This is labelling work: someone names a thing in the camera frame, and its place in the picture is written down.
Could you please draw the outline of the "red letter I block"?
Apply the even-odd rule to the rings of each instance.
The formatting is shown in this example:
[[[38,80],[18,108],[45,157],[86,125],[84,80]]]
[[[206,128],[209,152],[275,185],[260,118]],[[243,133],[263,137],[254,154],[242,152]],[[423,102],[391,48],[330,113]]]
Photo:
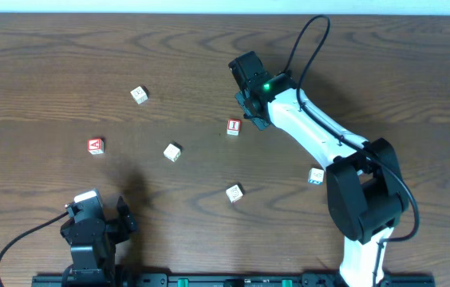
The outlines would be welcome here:
[[[229,119],[227,122],[227,134],[230,136],[237,136],[240,132],[241,121]]]

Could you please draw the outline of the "white block blue edge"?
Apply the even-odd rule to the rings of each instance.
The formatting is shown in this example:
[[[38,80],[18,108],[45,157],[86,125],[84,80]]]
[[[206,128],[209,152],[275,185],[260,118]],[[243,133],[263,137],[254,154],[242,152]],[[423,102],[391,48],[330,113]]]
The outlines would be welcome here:
[[[324,181],[325,172],[322,169],[312,167],[308,174],[308,183],[321,185]]]

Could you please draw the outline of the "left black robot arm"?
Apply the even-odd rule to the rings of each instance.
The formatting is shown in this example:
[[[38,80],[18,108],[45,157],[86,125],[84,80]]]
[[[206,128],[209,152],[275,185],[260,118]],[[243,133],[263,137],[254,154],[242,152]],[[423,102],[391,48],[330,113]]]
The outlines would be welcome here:
[[[69,220],[60,229],[73,264],[62,276],[64,286],[134,286],[134,276],[116,263],[116,246],[137,231],[127,203],[118,198],[117,217],[105,217],[101,196],[88,191],[65,205]]]

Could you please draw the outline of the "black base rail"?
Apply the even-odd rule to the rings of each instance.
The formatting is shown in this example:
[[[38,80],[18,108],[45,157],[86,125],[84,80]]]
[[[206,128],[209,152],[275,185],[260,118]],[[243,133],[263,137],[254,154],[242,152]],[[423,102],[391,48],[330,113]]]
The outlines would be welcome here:
[[[31,286],[62,286],[61,276],[34,276]],[[334,287],[348,286],[338,274],[304,273],[300,276],[192,276],[142,273],[116,286],[136,287]],[[434,287],[432,276],[385,275],[376,286],[381,287]]]

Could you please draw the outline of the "white block lower centre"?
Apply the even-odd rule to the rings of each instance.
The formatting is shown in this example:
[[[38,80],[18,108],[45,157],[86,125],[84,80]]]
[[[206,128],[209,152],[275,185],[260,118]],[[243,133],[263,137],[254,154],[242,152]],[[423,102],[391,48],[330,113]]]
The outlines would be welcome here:
[[[238,184],[226,189],[226,195],[231,203],[237,202],[243,197],[243,191]]]

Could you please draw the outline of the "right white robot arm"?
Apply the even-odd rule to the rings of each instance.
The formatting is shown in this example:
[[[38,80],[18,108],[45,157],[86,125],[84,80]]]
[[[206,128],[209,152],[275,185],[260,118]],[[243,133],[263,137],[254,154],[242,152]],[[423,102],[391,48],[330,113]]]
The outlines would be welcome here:
[[[397,155],[335,122],[287,74],[272,76],[255,52],[228,65],[244,116],[258,129],[275,126],[302,145],[326,172],[327,206],[345,237],[339,269],[348,286],[376,286],[383,278],[385,247],[409,206]]]

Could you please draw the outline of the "red letter A block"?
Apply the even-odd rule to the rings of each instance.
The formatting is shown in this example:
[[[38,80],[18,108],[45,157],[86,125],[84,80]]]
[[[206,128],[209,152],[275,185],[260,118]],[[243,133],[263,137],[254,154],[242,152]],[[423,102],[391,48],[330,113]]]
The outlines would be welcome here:
[[[99,155],[105,152],[104,141],[102,139],[89,139],[87,150],[92,155]]]

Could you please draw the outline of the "white block upper left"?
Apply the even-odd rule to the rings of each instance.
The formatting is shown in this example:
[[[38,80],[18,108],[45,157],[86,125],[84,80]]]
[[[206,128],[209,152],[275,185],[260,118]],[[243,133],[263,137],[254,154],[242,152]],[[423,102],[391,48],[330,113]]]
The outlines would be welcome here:
[[[142,86],[134,88],[130,94],[137,104],[142,104],[148,99],[148,93]]]

